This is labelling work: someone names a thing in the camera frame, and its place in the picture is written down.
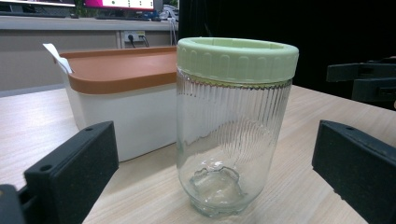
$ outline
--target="white container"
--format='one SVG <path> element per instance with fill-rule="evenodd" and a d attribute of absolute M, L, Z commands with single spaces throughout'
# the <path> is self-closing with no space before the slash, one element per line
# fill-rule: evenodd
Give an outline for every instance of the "white container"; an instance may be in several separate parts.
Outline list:
<path fill-rule="evenodd" d="M 120 161 L 176 142 L 176 48 L 63 53 L 78 128 L 112 120 Z"/>

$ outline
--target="pale green screw lid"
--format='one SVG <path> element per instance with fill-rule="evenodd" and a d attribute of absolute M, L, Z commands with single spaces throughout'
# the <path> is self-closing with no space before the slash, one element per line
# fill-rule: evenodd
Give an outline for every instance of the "pale green screw lid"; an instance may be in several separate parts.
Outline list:
<path fill-rule="evenodd" d="M 189 37 L 177 42 L 177 67 L 232 83 L 272 83 L 294 77 L 299 50 L 291 45 L 237 38 Z"/>

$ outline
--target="ribbed glass jar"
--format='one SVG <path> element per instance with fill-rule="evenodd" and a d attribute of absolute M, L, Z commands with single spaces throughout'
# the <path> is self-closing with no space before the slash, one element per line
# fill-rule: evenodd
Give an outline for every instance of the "ribbed glass jar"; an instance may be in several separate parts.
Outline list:
<path fill-rule="evenodd" d="M 192 37 L 177 43 L 177 169 L 202 214 L 237 214 L 263 190 L 298 50 Z"/>
<path fill-rule="evenodd" d="M 234 85 L 177 71 L 177 169 L 199 211 L 238 213 L 263 190 L 290 86 Z"/>

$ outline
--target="power socket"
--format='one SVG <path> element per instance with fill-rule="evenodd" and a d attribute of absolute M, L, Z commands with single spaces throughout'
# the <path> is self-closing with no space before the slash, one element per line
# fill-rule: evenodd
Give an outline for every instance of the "power socket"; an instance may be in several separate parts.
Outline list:
<path fill-rule="evenodd" d="M 134 42 L 143 42 L 144 39 L 142 36 L 145 35 L 144 31 L 124 31 L 124 40 L 125 42 L 130 42 L 128 36 L 132 35 L 134 37 Z"/>

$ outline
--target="light wood table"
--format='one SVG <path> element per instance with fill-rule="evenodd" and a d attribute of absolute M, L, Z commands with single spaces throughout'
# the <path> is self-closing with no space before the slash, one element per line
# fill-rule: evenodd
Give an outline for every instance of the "light wood table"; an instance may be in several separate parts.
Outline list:
<path fill-rule="evenodd" d="M 353 126 L 396 147 L 396 113 L 293 86 L 267 185 L 239 216 L 209 218 L 191 207 L 171 145 L 125 161 L 84 223 L 366 223 L 312 169 L 321 119 Z M 78 132 L 65 90 L 0 98 L 0 184 Z"/>

